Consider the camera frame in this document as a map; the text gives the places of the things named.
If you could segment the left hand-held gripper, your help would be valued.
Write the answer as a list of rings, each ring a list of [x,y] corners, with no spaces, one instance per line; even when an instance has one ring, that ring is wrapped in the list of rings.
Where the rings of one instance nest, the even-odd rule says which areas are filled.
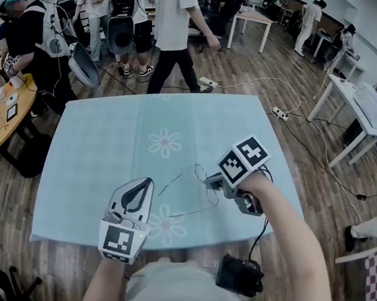
[[[102,257],[124,264],[135,262],[152,230],[142,221],[150,215],[153,192],[154,182],[148,177],[129,181],[114,191],[108,206],[111,210],[99,228],[97,248]]]

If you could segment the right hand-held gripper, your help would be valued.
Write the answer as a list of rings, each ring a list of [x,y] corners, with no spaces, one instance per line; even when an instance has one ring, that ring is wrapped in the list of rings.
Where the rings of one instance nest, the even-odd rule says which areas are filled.
[[[250,136],[232,145],[229,152],[217,164],[219,172],[208,176],[204,184],[214,191],[223,190],[226,199],[233,200],[243,214],[260,216],[263,208],[251,192],[239,188],[249,175],[260,171],[271,155],[263,144]]]

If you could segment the person's right hand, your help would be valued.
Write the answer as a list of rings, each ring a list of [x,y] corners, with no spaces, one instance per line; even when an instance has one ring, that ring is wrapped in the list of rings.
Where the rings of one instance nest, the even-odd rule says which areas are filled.
[[[267,207],[266,190],[271,189],[272,185],[273,183],[265,175],[253,172],[239,183],[238,189],[252,194],[259,201],[260,206],[265,209]]]

